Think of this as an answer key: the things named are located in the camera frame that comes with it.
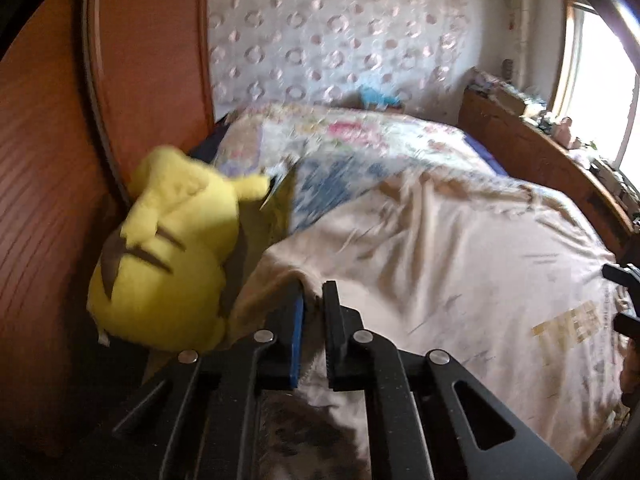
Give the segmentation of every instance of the screw head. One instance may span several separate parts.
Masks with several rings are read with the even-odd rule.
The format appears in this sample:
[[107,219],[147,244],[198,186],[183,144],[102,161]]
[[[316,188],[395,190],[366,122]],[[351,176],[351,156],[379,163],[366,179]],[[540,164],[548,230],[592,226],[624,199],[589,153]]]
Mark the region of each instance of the screw head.
[[258,343],[268,343],[269,341],[273,341],[273,332],[271,330],[258,330],[258,332],[254,333],[254,340]]
[[195,350],[183,350],[178,354],[178,361],[183,365],[190,365],[198,360],[198,353]]
[[451,357],[444,350],[433,350],[429,352],[429,359],[435,365],[445,365],[451,361]]
[[371,343],[373,341],[373,334],[369,330],[358,330],[353,333],[353,339],[358,343]]

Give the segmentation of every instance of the wooden panel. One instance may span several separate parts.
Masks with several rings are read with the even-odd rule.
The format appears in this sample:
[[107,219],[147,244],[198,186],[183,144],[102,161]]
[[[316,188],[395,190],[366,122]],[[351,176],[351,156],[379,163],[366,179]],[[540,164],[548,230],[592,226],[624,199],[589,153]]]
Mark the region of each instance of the wooden panel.
[[485,103],[486,99],[478,94],[465,92],[458,114],[458,127],[483,144],[485,126],[490,119]]
[[85,311],[118,213],[82,108],[75,3],[45,0],[0,60],[0,431],[51,455],[122,398],[135,361],[98,348]]
[[565,193],[606,247],[622,255],[633,232],[631,222],[596,177],[576,166],[564,148],[470,91],[465,91],[458,126],[482,142],[512,177]]
[[621,264],[634,264],[640,267],[640,235],[634,234],[622,251],[622,256],[618,259]]
[[206,0],[86,0],[98,126],[124,182],[158,144],[190,150],[213,124]]

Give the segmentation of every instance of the white bedsheet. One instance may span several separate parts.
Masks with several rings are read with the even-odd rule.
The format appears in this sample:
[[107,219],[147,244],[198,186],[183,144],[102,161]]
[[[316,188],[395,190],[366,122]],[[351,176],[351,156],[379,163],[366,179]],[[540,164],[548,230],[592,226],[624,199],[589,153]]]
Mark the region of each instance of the white bedsheet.
[[[417,354],[447,349],[578,469],[620,399],[611,329],[620,291],[600,275],[613,256],[575,207],[455,173],[405,171],[270,247],[238,297],[230,337],[260,326],[283,282],[302,279],[313,297],[336,280],[341,303],[359,310],[366,328]],[[265,476],[326,472],[333,446],[367,455],[362,396],[327,388],[319,312],[307,319],[297,395],[322,407],[342,437],[325,459],[318,446],[279,440],[304,422],[282,416],[290,408],[273,401],[280,407],[265,422],[273,430]]]

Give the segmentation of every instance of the yellow plush toy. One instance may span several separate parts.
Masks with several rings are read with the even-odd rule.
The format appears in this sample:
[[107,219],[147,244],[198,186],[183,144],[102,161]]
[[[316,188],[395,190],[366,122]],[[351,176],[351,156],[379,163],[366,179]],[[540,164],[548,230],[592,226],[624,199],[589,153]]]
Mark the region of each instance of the yellow plush toy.
[[215,347],[225,332],[222,263],[238,238],[238,201],[269,179],[225,178],[170,146],[153,150],[129,185],[137,198],[105,242],[88,309],[105,333],[165,351]]

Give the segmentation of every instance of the yellow print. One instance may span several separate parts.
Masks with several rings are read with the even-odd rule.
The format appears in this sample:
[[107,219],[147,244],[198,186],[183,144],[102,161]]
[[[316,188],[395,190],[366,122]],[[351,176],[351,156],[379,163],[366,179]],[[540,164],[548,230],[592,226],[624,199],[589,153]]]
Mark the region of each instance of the yellow print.
[[560,316],[536,325],[531,329],[531,333],[538,338],[545,365],[548,365],[551,363],[555,346],[562,352],[567,352],[595,334],[601,326],[596,305],[593,301],[586,301],[578,308],[572,308]]

